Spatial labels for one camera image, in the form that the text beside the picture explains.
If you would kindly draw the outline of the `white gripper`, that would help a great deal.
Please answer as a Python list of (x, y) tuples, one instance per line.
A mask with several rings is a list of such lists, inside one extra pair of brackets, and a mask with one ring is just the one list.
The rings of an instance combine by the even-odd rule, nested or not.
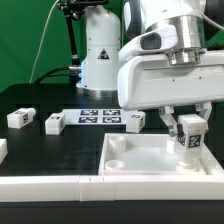
[(224, 101), (224, 50), (203, 52), (198, 64), (172, 65), (167, 53), (177, 43), (173, 25), (133, 38), (119, 52), (122, 67), (117, 79), (120, 107), (160, 107), (159, 116), (171, 137), (180, 134), (173, 106), (196, 104), (196, 121), (201, 123), (209, 120), (210, 102)]

